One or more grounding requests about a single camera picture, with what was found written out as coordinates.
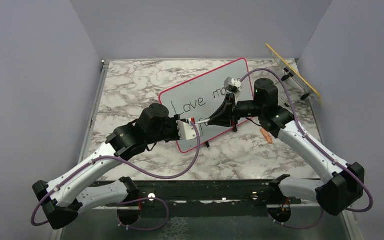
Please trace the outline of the white black-tipped marker pen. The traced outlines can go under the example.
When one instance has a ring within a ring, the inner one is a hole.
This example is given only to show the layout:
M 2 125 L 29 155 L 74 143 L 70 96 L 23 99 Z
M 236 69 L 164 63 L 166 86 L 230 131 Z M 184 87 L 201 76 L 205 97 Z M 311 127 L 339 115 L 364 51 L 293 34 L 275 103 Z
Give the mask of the white black-tipped marker pen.
M 195 124 L 195 125 L 207 124 L 210 121 L 210 119 L 196 121 L 194 118 L 188 118 L 187 120 L 189 124 Z

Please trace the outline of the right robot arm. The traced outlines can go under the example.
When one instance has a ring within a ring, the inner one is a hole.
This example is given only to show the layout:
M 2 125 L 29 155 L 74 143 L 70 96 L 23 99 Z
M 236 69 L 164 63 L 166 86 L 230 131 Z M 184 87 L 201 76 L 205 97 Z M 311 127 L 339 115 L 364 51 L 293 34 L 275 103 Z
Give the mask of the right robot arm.
M 279 90 L 272 80 L 258 79 L 252 100 L 239 100 L 242 82 L 238 79 L 227 78 L 224 88 L 225 99 L 210 116 L 208 125 L 235 128 L 242 118 L 258 118 L 263 129 L 296 151 L 320 178 L 279 177 L 268 190 L 272 202 L 299 198 L 316 202 L 326 213 L 337 216 L 363 196 L 363 166 L 336 156 L 296 122 L 294 115 L 279 105 Z

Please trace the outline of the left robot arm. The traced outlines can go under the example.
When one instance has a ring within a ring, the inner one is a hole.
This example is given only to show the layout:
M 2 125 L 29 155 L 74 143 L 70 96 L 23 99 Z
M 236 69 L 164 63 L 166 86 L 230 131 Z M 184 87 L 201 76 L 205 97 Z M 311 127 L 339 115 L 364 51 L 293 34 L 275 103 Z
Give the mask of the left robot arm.
M 179 115 L 170 117 L 165 106 L 153 103 L 138 119 L 117 127 L 93 154 L 74 168 L 49 182 L 37 181 L 32 189 L 39 203 L 31 216 L 32 225 L 42 225 L 35 221 L 39 209 L 47 218 L 44 224 L 58 230 L 88 210 L 117 202 L 127 206 L 135 203 L 137 188 L 129 177 L 107 186 L 91 185 L 105 173 L 147 151 L 149 145 L 179 140 L 180 122 Z

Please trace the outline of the orange marker cap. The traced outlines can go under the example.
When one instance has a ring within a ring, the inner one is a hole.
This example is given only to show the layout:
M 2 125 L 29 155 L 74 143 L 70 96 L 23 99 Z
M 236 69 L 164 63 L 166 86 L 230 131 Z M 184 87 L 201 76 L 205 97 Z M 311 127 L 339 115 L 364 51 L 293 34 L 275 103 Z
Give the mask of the orange marker cap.
M 265 140 L 266 140 L 266 142 L 268 144 L 273 144 L 273 139 L 272 139 L 272 137 L 271 137 L 271 135 L 270 135 L 270 133 L 268 131 L 266 131 L 265 129 L 261 128 L 260 132 L 261 132 L 261 134 L 263 135 L 263 137 L 265 138 Z

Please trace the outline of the yellow-edged board on stand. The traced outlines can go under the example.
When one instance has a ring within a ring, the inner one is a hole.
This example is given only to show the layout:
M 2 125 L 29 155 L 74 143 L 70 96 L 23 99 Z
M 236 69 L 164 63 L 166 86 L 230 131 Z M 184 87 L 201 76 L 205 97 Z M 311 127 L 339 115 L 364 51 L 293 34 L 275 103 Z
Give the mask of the yellow-edged board on stand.
M 286 71 L 286 75 L 293 79 L 304 91 L 304 95 L 318 104 L 322 104 L 322 97 L 320 93 L 310 85 L 297 70 L 295 70 L 287 61 L 280 56 L 268 43 L 265 44 L 268 51 L 272 55 L 274 61 L 280 66 L 280 68 Z

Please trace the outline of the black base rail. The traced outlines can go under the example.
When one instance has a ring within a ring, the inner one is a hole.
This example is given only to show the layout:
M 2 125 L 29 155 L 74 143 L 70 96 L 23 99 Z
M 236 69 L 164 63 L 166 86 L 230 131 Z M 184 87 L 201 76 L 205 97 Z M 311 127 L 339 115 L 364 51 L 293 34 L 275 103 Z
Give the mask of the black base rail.
M 106 207 L 118 208 L 143 218 L 159 218 L 169 210 L 170 217 L 267 217 L 268 208 L 282 209 L 301 200 L 276 192 L 270 180 L 136 180 L 139 203 L 112 201 Z M 167 204 L 150 201 L 155 196 Z

